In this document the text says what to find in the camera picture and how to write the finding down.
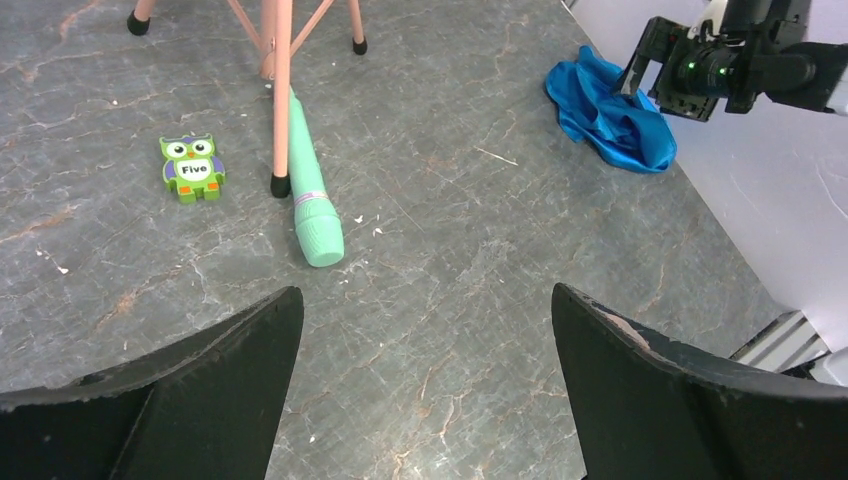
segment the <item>purple band on microphone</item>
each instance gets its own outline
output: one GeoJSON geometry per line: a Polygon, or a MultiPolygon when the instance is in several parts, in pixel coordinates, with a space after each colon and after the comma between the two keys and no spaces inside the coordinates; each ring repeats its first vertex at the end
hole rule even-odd
{"type": "Polygon", "coordinates": [[[306,192],[294,200],[294,206],[297,207],[298,205],[301,205],[302,203],[308,202],[309,200],[313,200],[315,198],[326,198],[327,200],[330,199],[330,197],[327,196],[326,192],[306,192]]]}

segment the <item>fabric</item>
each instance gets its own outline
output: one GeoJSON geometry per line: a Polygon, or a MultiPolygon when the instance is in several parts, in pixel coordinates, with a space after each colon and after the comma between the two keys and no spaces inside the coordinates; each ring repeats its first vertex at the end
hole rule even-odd
{"type": "Polygon", "coordinates": [[[589,140],[610,165],[636,173],[662,173],[677,155],[665,118],[640,90],[611,92],[622,68],[580,47],[576,62],[560,62],[545,87],[559,109],[559,124],[575,142],[589,140]]]}

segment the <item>white wall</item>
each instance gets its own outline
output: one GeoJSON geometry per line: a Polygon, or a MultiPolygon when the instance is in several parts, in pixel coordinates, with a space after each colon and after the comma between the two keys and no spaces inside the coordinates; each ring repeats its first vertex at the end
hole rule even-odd
{"type": "MultiPolygon", "coordinates": [[[[572,13],[624,66],[649,18],[690,25],[706,3],[579,0],[572,13]]],[[[813,0],[808,40],[848,43],[846,15],[846,0],[813,0]]],[[[670,119],[677,161],[775,300],[848,347],[848,118],[757,102],[747,115],[722,103],[706,124],[670,119]]]]}

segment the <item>gray floor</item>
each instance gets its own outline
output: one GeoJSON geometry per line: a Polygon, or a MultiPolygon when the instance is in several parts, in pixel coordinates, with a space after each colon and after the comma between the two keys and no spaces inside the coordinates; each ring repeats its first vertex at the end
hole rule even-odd
{"type": "Polygon", "coordinates": [[[294,62],[346,231],[323,270],[268,194],[270,90],[226,2],[162,1],[135,38],[131,0],[11,1],[0,390],[296,285],[307,326],[268,478],[574,479],[556,282],[722,355],[778,313],[680,169],[615,170],[559,129],[543,80],[587,39],[556,1],[366,1],[362,58],[330,10],[294,62]],[[157,138],[189,131],[229,168],[217,203],[161,183],[157,138]]]}

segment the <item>robotic arm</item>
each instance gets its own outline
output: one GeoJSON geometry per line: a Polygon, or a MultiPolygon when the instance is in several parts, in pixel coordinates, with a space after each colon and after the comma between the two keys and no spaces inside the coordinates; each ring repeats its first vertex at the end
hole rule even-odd
{"type": "Polygon", "coordinates": [[[650,61],[648,92],[663,113],[706,122],[726,98],[745,114],[760,94],[775,103],[848,116],[848,44],[805,42],[812,0],[712,0],[686,27],[648,22],[614,93],[632,96],[650,61]]]}

